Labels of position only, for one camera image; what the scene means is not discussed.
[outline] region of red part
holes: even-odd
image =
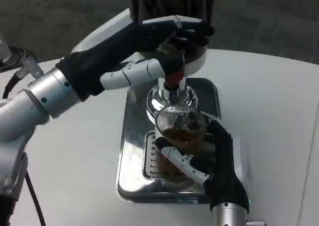
[[[179,82],[184,78],[184,72],[178,71],[176,73],[173,73],[169,76],[167,76],[166,79],[166,83],[168,85],[168,87],[174,87],[177,84],[179,84]]]

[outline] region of stainless steel base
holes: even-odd
[[[207,203],[201,186],[188,182],[176,185],[161,174],[151,174],[148,155],[156,153],[156,148],[152,148],[155,126],[147,116],[146,99],[156,83],[128,90],[117,175],[119,195],[124,200],[139,203]],[[186,83],[196,92],[199,110],[220,118],[214,84],[203,78],[187,78]]]

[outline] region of white table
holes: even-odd
[[[47,71],[56,62],[41,66]],[[0,75],[0,89],[12,73]],[[250,217],[264,218],[270,226],[317,225],[313,207],[319,185],[319,67],[209,50],[205,66],[194,76],[216,84],[226,126],[248,143]],[[27,146],[28,169],[47,225],[211,226],[208,205],[128,204],[118,198],[115,180],[125,100],[126,89],[104,92],[37,128]],[[39,225],[26,185],[11,222]]]

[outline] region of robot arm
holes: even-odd
[[[136,51],[155,50],[183,31],[190,40],[201,43],[207,43],[212,34],[212,28],[198,19],[168,16],[137,24],[126,10],[92,32],[68,57],[12,100],[0,102],[0,225],[7,225],[19,198],[27,168],[24,150],[35,127],[105,89],[159,77],[168,82],[182,79],[182,54],[121,62]]]

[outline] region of metal cylinder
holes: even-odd
[[[59,117],[80,101],[62,72],[54,68],[29,86],[29,90],[53,117]]]
[[[182,102],[186,94],[186,78],[183,78],[176,89],[167,89],[165,85],[165,79],[159,78],[159,96],[162,100],[166,100],[168,105],[175,105]]]
[[[232,203],[222,203],[212,208],[213,226],[245,226],[247,211]]]

